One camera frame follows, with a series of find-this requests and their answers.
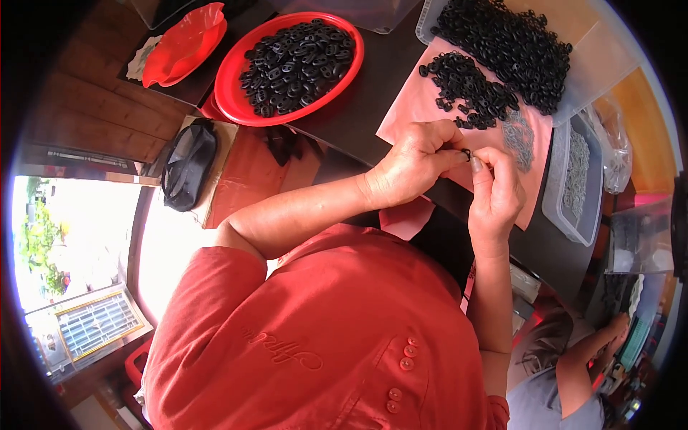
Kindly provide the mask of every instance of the clear plastic bag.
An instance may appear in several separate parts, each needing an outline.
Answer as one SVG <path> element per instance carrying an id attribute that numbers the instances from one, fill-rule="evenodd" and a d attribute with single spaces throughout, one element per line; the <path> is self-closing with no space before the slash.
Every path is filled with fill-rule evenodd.
<path id="1" fill-rule="evenodd" d="M 605 191 L 611 194 L 623 192 L 631 178 L 633 148 L 623 128 L 619 103 L 611 93 L 607 93 L 583 108 L 580 115 L 595 132 L 602 148 Z"/>

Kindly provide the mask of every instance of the black pouch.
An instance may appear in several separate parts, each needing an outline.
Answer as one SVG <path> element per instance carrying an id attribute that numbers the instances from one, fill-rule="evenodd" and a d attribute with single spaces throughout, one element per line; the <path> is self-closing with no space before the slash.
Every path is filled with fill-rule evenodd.
<path id="1" fill-rule="evenodd" d="M 198 204 L 216 151 L 217 136 L 210 120 L 198 118 L 179 132 L 162 170 L 165 206 L 186 212 Z"/>

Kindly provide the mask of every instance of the red bowl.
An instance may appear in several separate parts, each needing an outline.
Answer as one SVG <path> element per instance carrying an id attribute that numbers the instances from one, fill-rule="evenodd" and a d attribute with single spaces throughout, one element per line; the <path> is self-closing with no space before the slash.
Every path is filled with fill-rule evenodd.
<path id="1" fill-rule="evenodd" d="M 310 22 L 310 20 L 320 18 L 327 24 L 336 25 L 342 30 L 346 30 L 356 42 L 354 59 L 349 71 L 344 75 L 337 85 L 330 92 L 320 97 L 310 105 L 299 109 L 296 112 L 286 115 L 275 115 L 270 118 L 262 118 L 253 113 L 253 106 L 248 104 L 246 93 L 239 86 L 239 75 L 248 69 L 249 61 L 244 58 L 244 53 L 253 49 L 253 45 L 260 42 L 264 36 L 272 36 L 277 30 L 291 25 Z M 215 79 L 215 100 L 220 111 L 227 118 L 237 124 L 248 125 L 251 127 L 267 127 L 270 125 L 284 124 L 302 118 L 322 106 L 328 104 L 333 98 L 337 97 L 354 80 L 354 77 L 363 63 L 363 37 L 358 30 L 348 21 L 334 15 L 322 12 L 299 12 L 295 14 L 282 15 L 272 19 L 242 37 L 236 45 L 227 53 L 222 61 L 217 78 Z"/>
<path id="2" fill-rule="evenodd" d="M 223 7 L 223 3 L 215 2 L 194 9 L 167 30 L 148 55 L 143 86 L 189 74 L 203 63 L 227 29 Z"/>

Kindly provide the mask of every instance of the red sleeve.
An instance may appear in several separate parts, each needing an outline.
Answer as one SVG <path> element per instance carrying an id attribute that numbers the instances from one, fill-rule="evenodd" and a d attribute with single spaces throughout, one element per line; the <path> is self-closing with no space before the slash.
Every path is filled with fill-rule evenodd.
<path id="1" fill-rule="evenodd" d="M 509 421 L 509 405 L 501 396 L 487 396 L 487 425 L 488 430 L 506 430 Z"/>
<path id="2" fill-rule="evenodd" d="M 191 257 L 153 337 L 144 375 L 149 411 L 179 410 L 193 398 L 198 378 L 222 359 L 226 342 L 216 333 L 265 276 L 246 251 L 217 246 Z"/>

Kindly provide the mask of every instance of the black table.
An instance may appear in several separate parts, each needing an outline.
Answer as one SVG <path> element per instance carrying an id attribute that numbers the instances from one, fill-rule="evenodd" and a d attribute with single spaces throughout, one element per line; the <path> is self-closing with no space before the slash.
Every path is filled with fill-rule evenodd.
<path id="1" fill-rule="evenodd" d="M 421 6 L 419 3 L 390 34 L 380 35 L 359 29 L 365 44 L 365 59 L 356 79 L 332 102 L 289 125 L 367 166 L 374 166 L 382 160 L 391 147 L 376 137 L 375 132 L 426 48 L 415 33 Z M 205 64 L 177 85 L 167 88 L 155 85 L 152 89 L 198 106 L 209 93 L 214 81 L 213 72 L 231 45 L 240 35 L 269 18 L 271 12 L 271 7 L 259 0 L 252 9 L 229 21 L 228 28 L 234 26 L 234 32 L 225 36 Z M 544 184 L 545 180 L 528 229 L 525 232 L 518 227 L 512 229 L 509 238 L 511 255 L 553 287 L 564 301 L 574 303 L 588 269 L 593 246 L 571 242 L 545 218 L 541 211 Z M 426 196 L 454 214 L 457 222 L 468 219 L 473 194 L 455 182 L 440 178 Z"/>

